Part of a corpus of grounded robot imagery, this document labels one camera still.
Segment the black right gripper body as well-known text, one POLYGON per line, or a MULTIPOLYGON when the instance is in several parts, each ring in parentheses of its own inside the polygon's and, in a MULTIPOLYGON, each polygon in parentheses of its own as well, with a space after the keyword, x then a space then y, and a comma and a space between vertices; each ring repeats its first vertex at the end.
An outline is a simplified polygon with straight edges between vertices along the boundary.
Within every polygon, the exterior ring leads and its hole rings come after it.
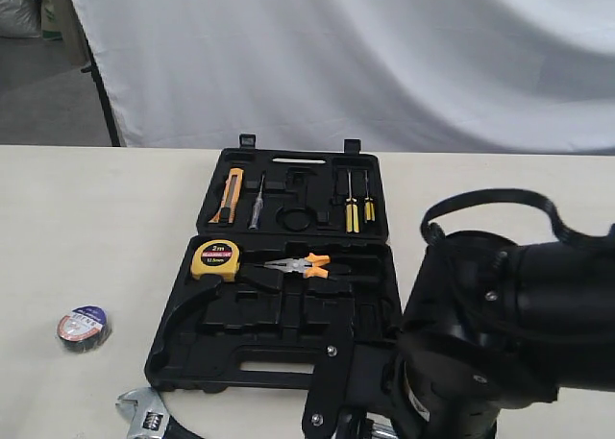
POLYGON ((393 401, 398 364, 392 345, 358 344, 354 348, 345 402, 335 430, 336 438, 360 438, 366 419, 391 425, 398 438, 407 438, 402 412, 393 401))

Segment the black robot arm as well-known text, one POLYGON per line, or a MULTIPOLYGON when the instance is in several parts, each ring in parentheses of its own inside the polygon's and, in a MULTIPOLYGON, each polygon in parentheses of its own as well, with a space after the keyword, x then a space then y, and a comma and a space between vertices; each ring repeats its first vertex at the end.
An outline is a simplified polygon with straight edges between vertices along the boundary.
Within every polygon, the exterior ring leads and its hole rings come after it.
POLYGON ((519 245, 491 232, 422 226, 427 244, 381 390, 339 420, 372 438, 493 438, 505 410, 563 388, 614 388, 614 238, 566 228, 519 245))

